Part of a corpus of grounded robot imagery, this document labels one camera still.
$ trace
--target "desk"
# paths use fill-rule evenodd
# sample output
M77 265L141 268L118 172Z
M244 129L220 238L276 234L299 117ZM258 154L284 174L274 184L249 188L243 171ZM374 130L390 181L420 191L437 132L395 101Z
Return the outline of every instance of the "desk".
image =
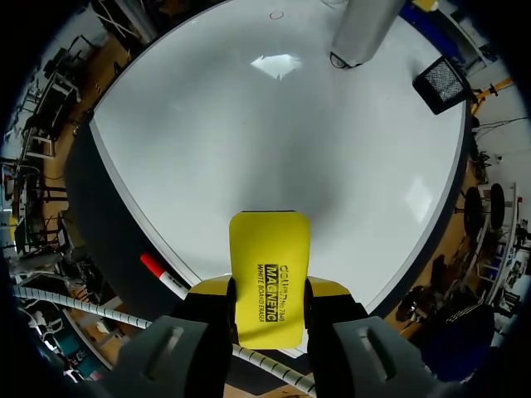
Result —
M190 284L230 272L229 221L244 210L305 213L309 274L369 312L428 242L466 106L435 116L412 88L440 54L401 18L367 64L334 68L341 16L319 0L223 3L154 43L95 108L118 193Z

